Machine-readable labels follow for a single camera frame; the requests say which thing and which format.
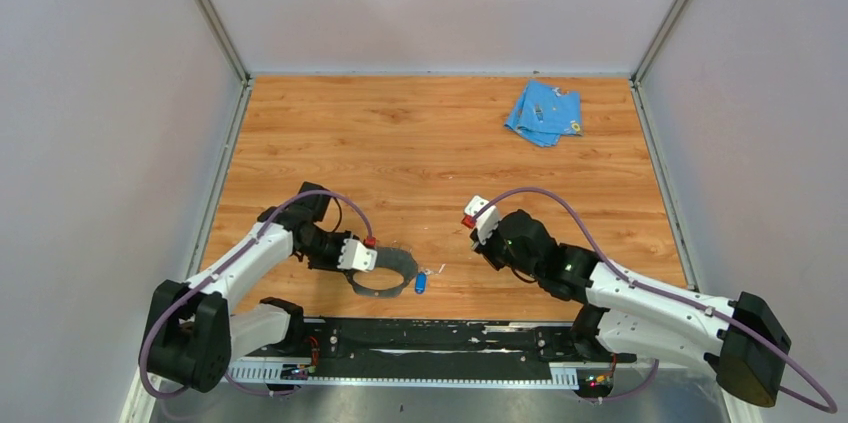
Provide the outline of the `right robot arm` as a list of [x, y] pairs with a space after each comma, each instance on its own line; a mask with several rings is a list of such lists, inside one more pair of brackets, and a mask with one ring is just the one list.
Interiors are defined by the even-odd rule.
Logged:
[[468, 210], [473, 249], [496, 270], [528, 276], [546, 293], [580, 303], [571, 346], [584, 360], [603, 353], [668, 362], [714, 375], [732, 396], [773, 407], [785, 370], [776, 355], [791, 340], [767, 302], [683, 290], [605, 263], [597, 252], [557, 242], [523, 210]]

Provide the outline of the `key with green tag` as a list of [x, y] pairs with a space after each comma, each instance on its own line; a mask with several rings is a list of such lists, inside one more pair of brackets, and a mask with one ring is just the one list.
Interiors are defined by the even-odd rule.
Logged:
[[439, 275], [439, 274], [441, 274], [441, 273], [444, 271], [444, 268], [445, 268], [445, 265], [442, 265], [442, 266], [441, 266], [440, 268], [438, 268], [437, 270], [433, 270], [433, 269], [429, 269], [429, 268], [427, 268], [427, 269], [422, 270], [422, 272], [423, 272], [424, 274], [428, 275], [428, 276], [429, 276], [429, 275]]

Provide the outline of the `key with blue tag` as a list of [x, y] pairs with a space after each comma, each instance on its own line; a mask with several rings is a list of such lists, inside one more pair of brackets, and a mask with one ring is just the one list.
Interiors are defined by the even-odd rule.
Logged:
[[423, 294], [426, 291], [428, 283], [428, 274], [425, 272], [419, 272], [415, 278], [414, 282], [414, 292], [416, 294]]

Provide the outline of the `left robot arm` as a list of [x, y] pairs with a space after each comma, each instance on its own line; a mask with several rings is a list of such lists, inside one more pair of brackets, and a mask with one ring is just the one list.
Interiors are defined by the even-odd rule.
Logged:
[[138, 355], [142, 388], [159, 400], [188, 390], [207, 393], [229, 379], [233, 361], [263, 347], [283, 356], [304, 347], [317, 358], [301, 306], [276, 297], [252, 310], [235, 308], [278, 264], [296, 258], [314, 269], [351, 273], [376, 263], [374, 231], [366, 215], [363, 237], [321, 228], [330, 205], [361, 208], [348, 197], [305, 182], [299, 192], [264, 209], [246, 235], [215, 263], [184, 281], [166, 279], [154, 290]]

